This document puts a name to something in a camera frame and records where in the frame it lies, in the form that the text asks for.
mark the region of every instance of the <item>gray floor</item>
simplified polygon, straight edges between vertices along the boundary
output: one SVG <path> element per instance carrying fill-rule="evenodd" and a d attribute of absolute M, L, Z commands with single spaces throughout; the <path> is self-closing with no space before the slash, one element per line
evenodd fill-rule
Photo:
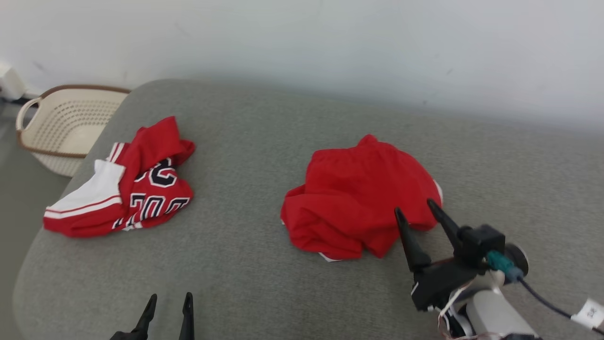
<path fill-rule="evenodd" d="M 5 229 L 4 237 L 0 237 L 0 330 L 2 339 L 15 340 L 22 339 L 12 310 L 17 273 L 39 230 L 37 226 L 42 225 L 44 208 L 58 199 L 69 182 L 17 145 L 14 117 L 18 110 L 16 105 L 0 102 L 0 216 Z"/>

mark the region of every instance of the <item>laundry basket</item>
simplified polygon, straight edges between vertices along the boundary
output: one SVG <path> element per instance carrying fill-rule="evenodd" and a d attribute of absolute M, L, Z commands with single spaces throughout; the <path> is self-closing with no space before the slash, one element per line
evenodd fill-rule
<path fill-rule="evenodd" d="M 17 140 L 50 171 L 73 177 L 128 93 L 122 88 L 95 85 L 52 88 L 21 108 Z M 38 109 L 24 128 L 25 113 L 34 104 Z"/>

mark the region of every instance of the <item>gray table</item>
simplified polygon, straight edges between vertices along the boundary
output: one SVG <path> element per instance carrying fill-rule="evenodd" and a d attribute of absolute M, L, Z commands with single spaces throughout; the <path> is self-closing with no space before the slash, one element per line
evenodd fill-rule
<path fill-rule="evenodd" d="M 588 296 L 604 302 L 603 139 L 161 80 L 127 97 L 65 193 L 113 142 L 169 115 L 197 144 L 179 168 L 194 200 L 153 229 L 88 240 L 41 230 L 14 291 L 27 339 L 108 339 L 134 327 L 153 293 L 150 338 L 177 339 L 187 291 L 198 339 L 440 339 L 436 315 L 413 307 L 400 244 L 382 260 L 327 263 L 293 247 L 280 223 L 313 151 L 367 133 L 415 156 L 458 222 L 490 223 L 520 244 L 538 292 L 573 313 Z M 442 230 L 420 240 L 434 258 L 450 255 Z M 592 338 L 522 287 L 504 291 L 543 337 Z"/>

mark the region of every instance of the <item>red cloth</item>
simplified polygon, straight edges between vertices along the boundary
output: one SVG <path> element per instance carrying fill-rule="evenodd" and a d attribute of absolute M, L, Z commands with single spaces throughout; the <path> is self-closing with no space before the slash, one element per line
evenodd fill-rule
<path fill-rule="evenodd" d="M 94 237 L 166 222 L 193 198 L 175 168 L 194 150 L 174 117 L 140 128 L 132 143 L 115 143 L 106 160 L 95 161 L 90 180 L 46 209 L 44 228 Z"/>
<path fill-rule="evenodd" d="M 394 208 L 412 228 L 436 220 L 426 200 L 441 205 L 430 174 L 409 154 L 367 135 L 349 149 L 316 151 L 306 184 L 285 196 L 281 219 L 291 242 L 334 260 L 360 258 L 363 247 L 382 258 L 398 239 Z"/>

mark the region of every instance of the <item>brown basket rim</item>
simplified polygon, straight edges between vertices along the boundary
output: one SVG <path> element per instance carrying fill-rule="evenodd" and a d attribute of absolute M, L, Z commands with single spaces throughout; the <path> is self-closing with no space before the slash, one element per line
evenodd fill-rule
<path fill-rule="evenodd" d="M 70 84 L 70 85 L 61 85 L 61 86 L 53 87 L 50 90 L 42 93 L 40 95 L 40 98 L 44 99 L 44 98 L 48 97 L 50 94 L 55 93 L 60 90 L 71 90 L 71 89 L 102 90 L 102 91 L 113 91 L 113 92 L 126 93 L 126 94 L 130 93 L 130 90 L 125 89 L 125 88 L 120 88 L 120 87 L 111 87 L 111 86 L 103 86 L 103 85 Z M 54 152 L 54 151 L 32 148 L 23 143 L 23 140 L 21 139 L 21 132 L 23 132 L 23 131 L 17 131 L 17 142 L 21 148 L 24 148 L 27 151 L 35 152 L 36 154 L 43 154 L 43 155 L 50 155 L 50 156 L 57 156 L 57 157 L 67 157 L 67 158 L 78 158 L 78 159 L 85 158 L 87 155 L 87 154 L 70 154 L 67 152 Z"/>

